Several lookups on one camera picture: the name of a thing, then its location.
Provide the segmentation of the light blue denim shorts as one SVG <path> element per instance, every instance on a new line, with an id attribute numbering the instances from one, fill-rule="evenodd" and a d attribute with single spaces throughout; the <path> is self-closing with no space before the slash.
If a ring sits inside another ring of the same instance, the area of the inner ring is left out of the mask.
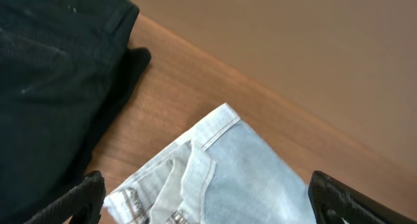
<path id="1" fill-rule="evenodd" d="M 210 112 L 119 187 L 117 223 L 314 223 L 303 180 L 227 104 Z"/>

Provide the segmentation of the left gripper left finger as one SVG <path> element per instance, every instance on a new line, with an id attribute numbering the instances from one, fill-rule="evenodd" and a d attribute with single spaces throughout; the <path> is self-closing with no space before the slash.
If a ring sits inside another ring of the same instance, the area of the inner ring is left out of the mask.
<path id="1" fill-rule="evenodd" d="M 106 195 L 104 177 L 93 171 L 83 180 L 38 211 L 25 224 L 98 224 Z"/>

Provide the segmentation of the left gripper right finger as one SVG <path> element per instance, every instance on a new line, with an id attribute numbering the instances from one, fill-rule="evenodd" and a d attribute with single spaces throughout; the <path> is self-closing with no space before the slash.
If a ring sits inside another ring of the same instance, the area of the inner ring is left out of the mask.
<path id="1" fill-rule="evenodd" d="M 416 224 L 322 171 L 314 171 L 308 196 L 317 224 Z"/>

